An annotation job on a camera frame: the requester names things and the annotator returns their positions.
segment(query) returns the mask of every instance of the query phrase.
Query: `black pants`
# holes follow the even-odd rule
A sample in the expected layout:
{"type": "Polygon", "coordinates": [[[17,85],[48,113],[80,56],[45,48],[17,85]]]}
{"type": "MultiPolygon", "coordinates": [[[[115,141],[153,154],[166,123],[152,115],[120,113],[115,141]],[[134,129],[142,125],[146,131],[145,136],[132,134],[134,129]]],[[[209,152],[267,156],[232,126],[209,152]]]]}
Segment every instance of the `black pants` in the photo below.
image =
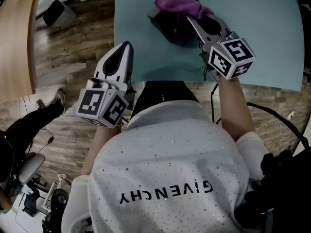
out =
{"type": "Polygon", "coordinates": [[[156,104],[175,100],[199,102],[183,81],[148,81],[137,100],[132,117],[156,104]]]}
{"type": "Polygon", "coordinates": [[[39,130],[58,118],[63,110],[63,105],[57,100],[48,107],[30,112],[17,120],[5,132],[12,148],[18,152],[25,152],[39,130]]]}

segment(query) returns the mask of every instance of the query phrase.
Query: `wooden floor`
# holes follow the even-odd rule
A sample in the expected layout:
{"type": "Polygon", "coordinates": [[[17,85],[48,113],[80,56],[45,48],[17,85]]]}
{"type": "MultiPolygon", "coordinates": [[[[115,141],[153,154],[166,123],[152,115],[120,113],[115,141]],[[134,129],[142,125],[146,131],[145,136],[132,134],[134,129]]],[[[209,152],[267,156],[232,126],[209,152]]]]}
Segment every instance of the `wooden floor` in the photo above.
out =
{"type": "MultiPolygon", "coordinates": [[[[47,189],[53,181],[57,181],[57,172],[66,173],[72,179],[80,173],[96,127],[75,117],[76,101],[81,88],[84,88],[87,79],[92,77],[98,60],[114,46],[115,0],[86,2],[72,0],[67,4],[77,14],[70,26],[49,29],[44,26],[41,17],[36,21],[36,71],[40,75],[62,68],[66,64],[80,62],[87,62],[87,70],[46,84],[47,87],[37,89],[36,94],[32,96],[0,104],[0,129],[5,130],[20,116],[34,111],[38,99],[49,104],[59,88],[65,90],[67,111],[46,127],[55,139],[41,151],[46,156],[46,161],[39,171],[48,182],[47,189]]],[[[210,93],[215,83],[186,82],[186,84],[210,114],[210,93]]],[[[143,83],[134,85],[138,92],[137,97],[143,86],[143,83]]],[[[302,130],[311,105],[311,88],[306,80],[302,83],[301,92],[255,85],[243,85],[243,90],[247,101],[272,108],[282,116],[294,111],[292,122],[302,130]]],[[[218,91],[214,94],[214,108],[217,120],[220,117],[218,91]]],[[[288,146],[291,148],[294,146],[296,137],[284,125],[280,125],[276,118],[258,109],[250,109],[257,133],[270,152],[278,154],[288,146]]],[[[32,150],[39,151],[46,145],[50,136],[49,132],[40,131],[34,139],[32,150]]]]}

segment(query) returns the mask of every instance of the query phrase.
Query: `person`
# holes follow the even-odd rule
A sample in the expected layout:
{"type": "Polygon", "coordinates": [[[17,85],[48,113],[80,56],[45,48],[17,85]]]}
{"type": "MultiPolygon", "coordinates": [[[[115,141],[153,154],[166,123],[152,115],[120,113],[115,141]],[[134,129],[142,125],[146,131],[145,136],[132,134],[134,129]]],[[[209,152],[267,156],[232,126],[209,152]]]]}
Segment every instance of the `person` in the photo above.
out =
{"type": "Polygon", "coordinates": [[[236,232],[267,153],[238,78],[219,78],[222,127],[184,82],[147,82],[126,131],[99,127],[62,233],[236,232]]]}
{"type": "Polygon", "coordinates": [[[44,128],[64,112],[66,102],[62,89],[47,107],[41,100],[36,102],[38,109],[14,122],[6,131],[0,131],[0,148],[2,152],[0,165],[0,182],[9,175],[16,174],[26,156],[27,148],[32,144],[39,130],[44,128]]]}

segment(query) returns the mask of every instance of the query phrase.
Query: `white sweatshirt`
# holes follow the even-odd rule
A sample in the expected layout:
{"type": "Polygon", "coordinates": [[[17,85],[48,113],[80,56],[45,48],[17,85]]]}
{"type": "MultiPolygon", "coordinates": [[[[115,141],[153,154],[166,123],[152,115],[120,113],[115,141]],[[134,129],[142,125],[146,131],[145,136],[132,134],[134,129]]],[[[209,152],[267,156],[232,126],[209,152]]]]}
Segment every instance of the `white sweatshirt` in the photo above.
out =
{"type": "Polygon", "coordinates": [[[73,181],[62,232],[240,232],[234,209],[266,153],[254,132],[234,142],[197,102],[155,105],[73,181]]]}

